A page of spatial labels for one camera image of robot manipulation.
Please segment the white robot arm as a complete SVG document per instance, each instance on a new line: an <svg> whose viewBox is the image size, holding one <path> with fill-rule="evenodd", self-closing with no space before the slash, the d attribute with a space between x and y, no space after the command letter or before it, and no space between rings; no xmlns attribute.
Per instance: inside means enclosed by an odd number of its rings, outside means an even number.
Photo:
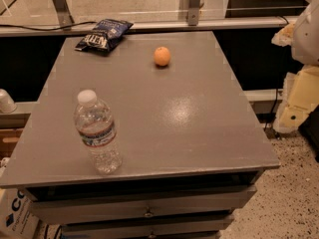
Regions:
<svg viewBox="0 0 319 239"><path fill-rule="evenodd" d="M283 82L283 99L273 128L289 133L299 128L319 106L319 0L313 0L295 23L289 23L271 40L291 47L292 58L303 67L288 73Z"/></svg>

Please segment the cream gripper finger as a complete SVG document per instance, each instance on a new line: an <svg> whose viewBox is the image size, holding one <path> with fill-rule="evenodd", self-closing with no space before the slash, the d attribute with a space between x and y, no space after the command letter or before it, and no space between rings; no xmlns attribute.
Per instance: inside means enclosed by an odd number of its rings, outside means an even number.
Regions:
<svg viewBox="0 0 319 239"><path fill-rule="evenodd" d="M294 23L289 23L279 30L272 38L271 43L277 46L290 46L293 40Z"/></svg>
<svg viewBox="0 0 319 239"><path fill-rule="evenodd" d="M289 133L299 128L319 106L319 67L305 65L297 74L288 73L283 83L282 103L273 128Z"/></svg>

